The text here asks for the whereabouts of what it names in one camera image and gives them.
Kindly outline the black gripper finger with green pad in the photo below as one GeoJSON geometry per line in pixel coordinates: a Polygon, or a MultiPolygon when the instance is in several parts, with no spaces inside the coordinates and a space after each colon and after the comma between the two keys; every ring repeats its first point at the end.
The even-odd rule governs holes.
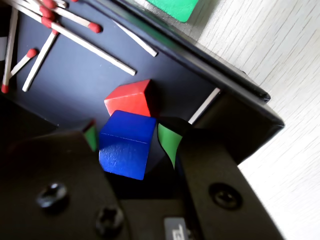
{"type": "Polygon", "coordinates": [[[96,125],[47,132],[11,126],[0,158],[3,240],[130,240],[132,234],[98,161],[96,125]]]}
{"type": "Polygon", "coordinates": [[[282,239],[223,140],[178,117],[161,117],[158,125],[181,136],[175,170],[194,239],[282,239]]]}

